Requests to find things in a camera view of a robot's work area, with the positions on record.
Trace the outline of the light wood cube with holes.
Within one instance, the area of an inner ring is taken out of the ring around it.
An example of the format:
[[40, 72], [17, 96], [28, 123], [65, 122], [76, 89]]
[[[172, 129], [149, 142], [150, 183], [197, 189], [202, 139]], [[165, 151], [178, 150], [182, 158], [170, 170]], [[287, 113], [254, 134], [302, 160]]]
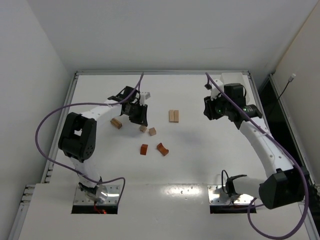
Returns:
[[143, 126], [143, 125], [141, 125], [141, 126], [139, 127], [139, 130], [140, 130], [141, 132], [143, 132], [143, 133], [145, 133], [147, 129], [148, 129], [148, 128], [147, 128], [146, 126]]

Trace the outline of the light wood block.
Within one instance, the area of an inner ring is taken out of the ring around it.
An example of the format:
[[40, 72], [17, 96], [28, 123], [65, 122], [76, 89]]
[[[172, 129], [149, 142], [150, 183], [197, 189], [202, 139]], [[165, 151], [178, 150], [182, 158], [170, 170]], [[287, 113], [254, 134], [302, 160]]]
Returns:
[[157, 134], [157, 131], [154, 127], [150, 128], [149, 131], [148, 131], [149, 135], [150, 136], [154, 136]]

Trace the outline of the brown long wood block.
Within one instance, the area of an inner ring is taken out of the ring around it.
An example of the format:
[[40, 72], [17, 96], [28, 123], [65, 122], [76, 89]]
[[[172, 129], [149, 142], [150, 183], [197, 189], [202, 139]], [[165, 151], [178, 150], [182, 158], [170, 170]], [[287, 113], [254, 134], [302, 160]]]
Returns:
[[110, 120], [110, 123], [117, 129], [121, 129], [123, 126], [122, 123], [119, 120], [117, 120], [116, 118], [112, 118]]

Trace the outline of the light long wood plank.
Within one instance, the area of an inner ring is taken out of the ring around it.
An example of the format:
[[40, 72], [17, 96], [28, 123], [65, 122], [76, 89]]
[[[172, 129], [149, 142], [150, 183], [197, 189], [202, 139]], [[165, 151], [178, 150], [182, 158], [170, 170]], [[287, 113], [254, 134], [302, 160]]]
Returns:
[[175, 122], [175, 111], [174, 110], [169, 110], [168, 111], [168, 120], [170, 123]]

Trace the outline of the white perforated basket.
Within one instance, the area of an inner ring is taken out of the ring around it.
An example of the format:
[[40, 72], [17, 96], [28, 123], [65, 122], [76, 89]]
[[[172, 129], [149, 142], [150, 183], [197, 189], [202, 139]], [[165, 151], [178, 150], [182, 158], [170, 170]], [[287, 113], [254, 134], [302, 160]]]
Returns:
[[220, 81], [226, 84], [238, 83], [245, 87], [246, 90], [246, 103], [249, 104], [251, 101], [251, 86], [249, 79], [246, 75], [243, 75], [241, 72], [234, 73], [222, 73], [220, 76]]

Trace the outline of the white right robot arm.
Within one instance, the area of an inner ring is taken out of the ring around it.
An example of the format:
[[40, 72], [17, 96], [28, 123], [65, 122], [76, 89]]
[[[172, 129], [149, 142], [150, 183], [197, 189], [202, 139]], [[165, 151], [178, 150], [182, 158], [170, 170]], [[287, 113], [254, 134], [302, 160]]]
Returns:
[[305, 167], [295, 166], [269, 134], [262, 113], [256, 105], [247, 104], [246, 90], [240, 83], [205, 84], [211, 94], [204, 98], [203, 114], [209, 120], [227, 117], [246, 137], [264, 168], [266, 179], [246, 174], [227, 177], [224, 192], [233, 197], [247, 194], [262, 201], [268, 209], [307, 200], [309, 191]]

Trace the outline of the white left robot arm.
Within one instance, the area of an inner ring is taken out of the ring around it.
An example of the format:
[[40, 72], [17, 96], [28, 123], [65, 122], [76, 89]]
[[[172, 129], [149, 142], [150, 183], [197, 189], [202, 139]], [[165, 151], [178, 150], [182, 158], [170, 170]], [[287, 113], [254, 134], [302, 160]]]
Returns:
[[82, 113], [67, 115], [58, 141], [63, 151], [74, 165], [79, 177], [79, 187], [89, 197], [97, 199], [104, 194], [102, 177], [90, 160], [96, 147], [97, 129], [116, 117], [126, 115], [131, 123], [147, 127], [145, 103], [151, 97], [149, 92], [141, 92], [126, 86], [117, 95], [110, 96], [102, 105]]

